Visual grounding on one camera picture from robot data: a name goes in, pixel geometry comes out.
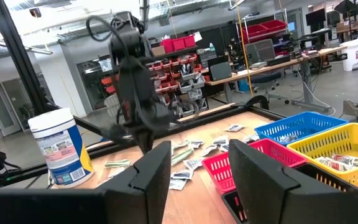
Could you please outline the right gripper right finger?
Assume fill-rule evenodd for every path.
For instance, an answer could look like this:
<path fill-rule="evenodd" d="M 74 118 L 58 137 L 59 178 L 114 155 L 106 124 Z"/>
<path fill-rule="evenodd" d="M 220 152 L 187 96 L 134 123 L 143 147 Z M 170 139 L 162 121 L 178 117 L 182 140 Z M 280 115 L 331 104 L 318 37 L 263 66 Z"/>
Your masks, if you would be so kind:
<path fill-rule="evenodd" d="M 229 162 L 250 224 L 350 224 L 344 193 L 254 149 L 229 142 Z"/>

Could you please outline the white packet red print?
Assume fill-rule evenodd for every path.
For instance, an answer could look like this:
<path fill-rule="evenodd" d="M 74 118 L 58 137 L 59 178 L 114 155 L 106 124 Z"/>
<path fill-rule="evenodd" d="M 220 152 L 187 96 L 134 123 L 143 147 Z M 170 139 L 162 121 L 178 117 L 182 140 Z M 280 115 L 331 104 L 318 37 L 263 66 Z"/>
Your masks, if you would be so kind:
<path fill-rule="evenodd" d="M 351 169 L 350 165 L 347 165 L 343 162 L 335 161 L 334 159 L 331 159 L 329 157 L 318 157 L 316 158 L 316 161 L 341 172 L 348 171 Z"/>
<path fill-rule="evenodd" d="M 335 161 L 342 162 L 352 167 L 358 167 L 358 157 L 349 155 L 333 154 L 331 158 Z"/>

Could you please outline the parts rack with bins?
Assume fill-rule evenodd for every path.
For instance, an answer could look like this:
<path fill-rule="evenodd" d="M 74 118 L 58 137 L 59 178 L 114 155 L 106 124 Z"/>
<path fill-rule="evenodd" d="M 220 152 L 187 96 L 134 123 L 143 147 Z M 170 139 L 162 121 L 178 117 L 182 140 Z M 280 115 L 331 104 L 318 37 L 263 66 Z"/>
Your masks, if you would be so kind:
<path fill-rule="evenodd" d="M 203 92 L 206 79 L 195 53 L 161 58 L 146 64 L 154 81 L 158 99 L 175 111 L 179 118 L 206 111 Z"/>

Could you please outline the white-lidded wipes canister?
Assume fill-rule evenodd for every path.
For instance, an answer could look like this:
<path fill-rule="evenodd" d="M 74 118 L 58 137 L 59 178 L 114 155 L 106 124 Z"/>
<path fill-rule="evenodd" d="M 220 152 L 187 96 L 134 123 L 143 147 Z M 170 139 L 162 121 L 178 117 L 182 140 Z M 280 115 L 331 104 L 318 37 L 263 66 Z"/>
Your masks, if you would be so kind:
<path fill-rule="evenodd" d="M 93 165 L 69 108 L 40 114 L 28 124 L 57 187 L 76 187 L 92 177 Z"/>

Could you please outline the black plastic basket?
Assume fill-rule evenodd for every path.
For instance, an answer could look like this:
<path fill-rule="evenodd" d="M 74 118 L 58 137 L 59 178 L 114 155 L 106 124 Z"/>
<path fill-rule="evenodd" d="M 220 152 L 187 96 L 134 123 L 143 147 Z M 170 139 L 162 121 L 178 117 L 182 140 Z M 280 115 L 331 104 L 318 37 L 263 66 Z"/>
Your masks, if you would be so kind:
<path fill-rule="evenodd" d="M 356 189 L 356 186 L 326 172 L 323 169 L 320 169 L 309 162 L 296 166 L 294 169 L 343 192 L 349 191 L 350 189 Z M 221 195 L 221 199 L 237 224 L 249 224 L 237 190 L 232 190 Z"/>

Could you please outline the blue plastic basket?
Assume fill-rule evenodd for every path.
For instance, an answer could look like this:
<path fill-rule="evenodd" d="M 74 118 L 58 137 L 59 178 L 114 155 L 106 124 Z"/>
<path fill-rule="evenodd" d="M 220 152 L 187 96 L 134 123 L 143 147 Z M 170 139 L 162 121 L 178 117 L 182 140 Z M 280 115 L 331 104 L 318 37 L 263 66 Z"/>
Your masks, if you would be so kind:
<path fill-rule="evenodd" d="M 296 141 L 299 141 L 347 123 L 348 121 L 344 119 L 307 111 L 259 126 L 254 130 L 259 135 L 259 139 L 271 139 L 286 146 L 288 144 L 280 142 L 282 136 L 296 134 L 298 136 Z"/>

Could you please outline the red bins row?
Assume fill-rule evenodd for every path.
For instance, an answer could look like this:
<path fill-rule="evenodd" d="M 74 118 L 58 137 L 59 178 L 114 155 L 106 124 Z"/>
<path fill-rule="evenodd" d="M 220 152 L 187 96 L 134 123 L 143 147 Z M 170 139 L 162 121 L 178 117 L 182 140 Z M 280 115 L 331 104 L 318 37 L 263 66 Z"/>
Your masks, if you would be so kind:
<path fill-rule="evenodd" d="M 179 50 L 195 47 L 196 44 L 194 36 L 188 35 L 176 39 L 164 39 L 161 41 L 160 46 L 162 46 L 165 52 L 168 54 Z"/>

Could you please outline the grey laptop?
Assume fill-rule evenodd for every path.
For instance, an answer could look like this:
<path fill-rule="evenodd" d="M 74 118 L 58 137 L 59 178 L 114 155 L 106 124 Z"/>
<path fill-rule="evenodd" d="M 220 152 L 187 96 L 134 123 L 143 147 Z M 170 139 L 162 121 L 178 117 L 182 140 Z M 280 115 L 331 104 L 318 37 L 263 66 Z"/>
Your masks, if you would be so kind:
<path fill-rule="evenodd" d="M 213 82 L 231 77 L 232 69 L 227 55 L 208 60 L 208 69 Z"/>

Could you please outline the yellow plastic basket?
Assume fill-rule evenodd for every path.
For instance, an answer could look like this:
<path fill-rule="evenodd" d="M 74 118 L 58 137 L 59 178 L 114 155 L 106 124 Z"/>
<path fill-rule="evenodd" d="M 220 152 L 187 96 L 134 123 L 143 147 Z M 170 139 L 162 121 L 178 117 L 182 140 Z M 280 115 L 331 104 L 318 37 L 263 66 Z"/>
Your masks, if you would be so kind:
<path fill-rule="evenodd" d="M 358 187 L 358 167 L 347 171 L 326 166 L 319 157 L 333 154 L 358 157 L 358 123 L 347 123 L 287 145 L 287 148 L 305 157 L 310 163 Z"/>

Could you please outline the wooden desk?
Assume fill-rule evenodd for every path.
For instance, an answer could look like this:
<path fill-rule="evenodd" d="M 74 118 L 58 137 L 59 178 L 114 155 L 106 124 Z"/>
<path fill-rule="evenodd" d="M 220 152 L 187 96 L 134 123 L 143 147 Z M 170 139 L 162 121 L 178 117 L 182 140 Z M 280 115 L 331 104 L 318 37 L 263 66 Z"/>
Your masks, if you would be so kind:
<path fill-rule="evenodd" d="M 333 54 L 333 53 L 342 51 L 344 49 L 347 49 L 347 47 L 342 46 L 342 47 L 322 49 L 322 50 L 318 51 L 317 54 L 313 54 L 310 56 L 302 54 L 300 58 L 291 59 L 288 62 L 281 63 L 278 65 L 274 65 L 274 66 L 270 66 L 270 67 L 262 67 L 257 70 L 249 70 L 248 69 L 248 70 L 241 70 L 240 72 L 237 72 L 237 73 L 231 73 L 231 76 L 229 78 L 225 78 L 225 79 L 218 80 L 218 81 L 208 81 L 208 82 L 205 82 L 205 85 L 215 86 L 215 85 L 223 84 L 225 97 L 226 97 L 226 104 L 230 104 L 233 102 L 232 92 L 231 92 L 231 89 L 229 86 L 230 82 L 235 82 L 235 81 L 243 80 L 246 78 L 248 78 L 250 80 L 250 77 L 253 75 L 257 75 L 260 73 L 267 73 L 267 72 L 274 71 L 274 70 L 281 70 L 283 68 L 291 67 L 293 65 L 310 62 L 313 58 Z"/>

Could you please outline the glass door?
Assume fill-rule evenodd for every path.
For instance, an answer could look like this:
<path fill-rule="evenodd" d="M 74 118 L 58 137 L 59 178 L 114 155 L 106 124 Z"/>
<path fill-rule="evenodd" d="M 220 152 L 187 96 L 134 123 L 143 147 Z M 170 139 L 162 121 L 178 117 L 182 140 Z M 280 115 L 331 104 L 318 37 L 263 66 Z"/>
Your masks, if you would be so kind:
<path fill-rule="evenodd" d="M 21 130 L 13 107 L 8 101 L 4 88 L 0 84 L 0 135 L 6 137 Z"/>

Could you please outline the grey office chair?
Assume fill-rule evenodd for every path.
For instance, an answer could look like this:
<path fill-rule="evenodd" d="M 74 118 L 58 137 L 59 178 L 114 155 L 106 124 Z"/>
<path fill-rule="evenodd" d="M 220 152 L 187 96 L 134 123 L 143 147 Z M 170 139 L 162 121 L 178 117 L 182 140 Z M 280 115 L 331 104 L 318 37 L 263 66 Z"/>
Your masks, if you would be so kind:
<path fill-rule="evenodd" d="M 280 65 L 290 61 L 290 57 L 276 56 L 273 42 L 271 39 L 260 40 L 246 45 L 246 52 L 248 63 L 252 71 L 259 70 L 261 68 L 272 67 Z M 280 95 L 271 94 L 270 91 L 275 90 L 276 86 L 279 86 L 278 80 L 283 77 L 284 68 L 275 68 L 266 72 L 251 75 L 252 90 L 257 93 L 258 90 L 264 90 L 264 97 L 267 101 L 271 98 L 278 100 L 285 100 L 285 104 L 289 104 L 289 100 Z"/>

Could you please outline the red bins on shelf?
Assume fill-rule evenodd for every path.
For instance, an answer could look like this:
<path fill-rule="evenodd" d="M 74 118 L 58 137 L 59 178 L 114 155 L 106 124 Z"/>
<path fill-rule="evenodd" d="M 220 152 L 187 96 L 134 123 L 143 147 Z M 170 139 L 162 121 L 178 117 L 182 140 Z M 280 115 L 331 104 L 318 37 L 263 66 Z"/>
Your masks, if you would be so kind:
<path fill-rule="evenodd" d="M 245 42 L 256 42 L 287 30 L 288 24 L 280 20 L 271 20 L 261 24 L 245 26 L 242 35 Z"/>

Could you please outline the white trash bin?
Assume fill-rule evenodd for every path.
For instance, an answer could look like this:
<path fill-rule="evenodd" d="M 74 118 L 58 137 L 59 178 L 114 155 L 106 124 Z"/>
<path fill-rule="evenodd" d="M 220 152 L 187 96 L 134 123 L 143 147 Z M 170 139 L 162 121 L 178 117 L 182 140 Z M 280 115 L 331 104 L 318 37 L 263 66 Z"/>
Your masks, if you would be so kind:
<path fill-rule="evenodd" d="M 358 39 L 343 42 L 339 46 L 346 47 L 342 50 L 342 54 L 347 54 L 347 59 L 343 61 L 344 71 L 358 69 Z"/>

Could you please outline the black desk monitor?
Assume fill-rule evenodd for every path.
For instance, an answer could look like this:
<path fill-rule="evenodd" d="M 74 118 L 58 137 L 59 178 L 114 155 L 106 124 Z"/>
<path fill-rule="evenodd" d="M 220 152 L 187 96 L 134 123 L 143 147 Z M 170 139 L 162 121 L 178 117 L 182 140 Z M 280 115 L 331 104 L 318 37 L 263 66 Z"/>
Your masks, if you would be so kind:
<path fill-rule="evenodd" d="M 306 15 L 306 24 L 312 26 L 313 24 L 323 24 L 326 20 L 326 12 L 324 8 L 313 11 Z"/>

